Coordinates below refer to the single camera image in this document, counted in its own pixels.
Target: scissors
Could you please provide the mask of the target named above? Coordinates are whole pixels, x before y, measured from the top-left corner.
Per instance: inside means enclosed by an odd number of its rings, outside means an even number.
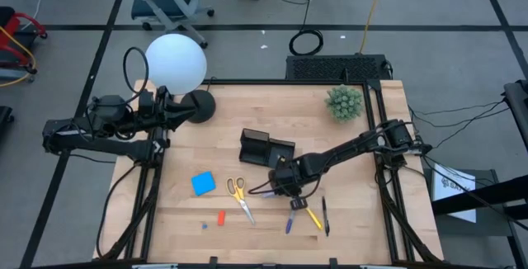
[[[253,219],[253,216],[251,215],[251,211],[249,211],[248,204],[246,204],[246,201],[244,200],[244,186],[246,185],[246,181],[243,177],[237,177],[236,179],[232,179],[231,177],[228,178],[226,181],[226,187],[228,189],[228,193],[233,196],[238,203],[240,203],[240,206],[242,206],[242,209],[246,212],[247,217],[249,220],[251,220],[251,223],[255,225],[255,220]]]

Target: blue block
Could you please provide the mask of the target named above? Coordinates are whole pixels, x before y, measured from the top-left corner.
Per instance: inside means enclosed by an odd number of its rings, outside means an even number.
[[[201,196],[208,191],[213,191],[216,188],[215,180],[211,172],[203,172],[191,178],[192,188],[195,190],[197,196]]]

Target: black container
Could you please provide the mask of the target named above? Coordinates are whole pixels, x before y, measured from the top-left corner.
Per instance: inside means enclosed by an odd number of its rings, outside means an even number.
[[[275,168],[280,157],[292,159],[294,157],[295,143],[277,139],[270,139],[266,132],[244,129],[240,136],[240,162],[253,163],[261,166]]]

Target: red eraser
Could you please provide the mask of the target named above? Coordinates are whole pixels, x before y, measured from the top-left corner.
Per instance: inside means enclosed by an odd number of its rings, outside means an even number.
[[[218,225],[224,225],[225,211],[221,210],[218,213]]]

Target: black pen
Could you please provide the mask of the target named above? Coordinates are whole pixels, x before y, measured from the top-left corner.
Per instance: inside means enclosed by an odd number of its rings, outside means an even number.
[[[324,200],[324,196],[323,196],[323,219],[324,219],[324,231],[326,232],[327,234],[327,237],[328,237],[328,234],[330,234],[330,224],[328,223],[328,216],[327,216],[327,202],[326,200]]]

